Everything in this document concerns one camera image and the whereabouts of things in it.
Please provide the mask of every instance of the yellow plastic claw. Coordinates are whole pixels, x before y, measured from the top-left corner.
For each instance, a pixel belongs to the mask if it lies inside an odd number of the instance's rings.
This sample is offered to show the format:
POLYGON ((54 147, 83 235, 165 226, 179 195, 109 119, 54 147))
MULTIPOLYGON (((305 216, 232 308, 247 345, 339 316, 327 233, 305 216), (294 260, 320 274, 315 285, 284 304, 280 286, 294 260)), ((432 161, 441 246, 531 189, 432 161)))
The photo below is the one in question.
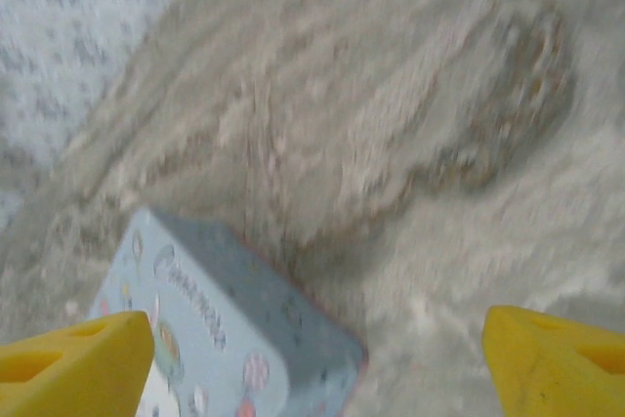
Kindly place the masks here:
POLYGON ((0 417, 133 417, 153 354, 143 312, 0 346, 0 417))
POLYGON ((506 416, 625 416, 625 335, 493 307, 482 344, 506 416))

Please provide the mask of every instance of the patterned cloth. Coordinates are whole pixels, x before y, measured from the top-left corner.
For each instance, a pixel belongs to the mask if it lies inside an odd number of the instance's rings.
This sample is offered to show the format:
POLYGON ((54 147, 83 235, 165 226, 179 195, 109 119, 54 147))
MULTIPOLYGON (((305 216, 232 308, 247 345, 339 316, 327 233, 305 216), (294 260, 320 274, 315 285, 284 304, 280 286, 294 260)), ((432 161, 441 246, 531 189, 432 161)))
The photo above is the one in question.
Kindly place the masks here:
POLYGON ((0 2, 0 229, 170 2, 0 2))

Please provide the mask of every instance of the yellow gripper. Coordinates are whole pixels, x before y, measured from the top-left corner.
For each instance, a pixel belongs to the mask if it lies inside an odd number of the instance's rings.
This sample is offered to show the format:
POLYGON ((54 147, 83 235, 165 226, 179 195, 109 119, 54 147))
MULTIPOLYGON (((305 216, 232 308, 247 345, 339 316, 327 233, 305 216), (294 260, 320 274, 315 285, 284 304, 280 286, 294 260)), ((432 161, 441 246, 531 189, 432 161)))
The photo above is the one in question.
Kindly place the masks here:
POLYGON ((0 417, 132 417, 153 354, 143 312, 0 346, 0 417))
POLYGON ((507 417, 625 416, 625 335, 493 307, 482 344, 507 417))

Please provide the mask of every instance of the blue box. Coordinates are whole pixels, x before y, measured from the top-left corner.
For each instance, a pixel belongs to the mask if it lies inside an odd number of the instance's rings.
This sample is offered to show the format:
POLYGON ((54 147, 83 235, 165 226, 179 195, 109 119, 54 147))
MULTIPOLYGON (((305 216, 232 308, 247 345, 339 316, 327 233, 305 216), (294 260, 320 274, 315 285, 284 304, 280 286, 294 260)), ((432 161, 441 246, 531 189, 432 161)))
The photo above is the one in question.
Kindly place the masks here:
POLYGON ((335 417, 366 351, 219 223, 140 209, 90 317, 146 311, 141 417, 335 417))

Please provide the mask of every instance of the blue tin box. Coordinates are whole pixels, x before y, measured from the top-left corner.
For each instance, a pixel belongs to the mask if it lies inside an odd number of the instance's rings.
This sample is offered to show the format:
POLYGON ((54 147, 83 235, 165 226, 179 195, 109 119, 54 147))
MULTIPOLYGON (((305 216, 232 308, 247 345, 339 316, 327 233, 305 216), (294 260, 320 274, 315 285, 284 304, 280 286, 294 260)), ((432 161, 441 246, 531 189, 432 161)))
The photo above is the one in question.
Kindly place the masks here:
POLYGON ((140 209, 90 317, 149 315, 138 417, 335 417, 364 348, 219 223, 140 209))

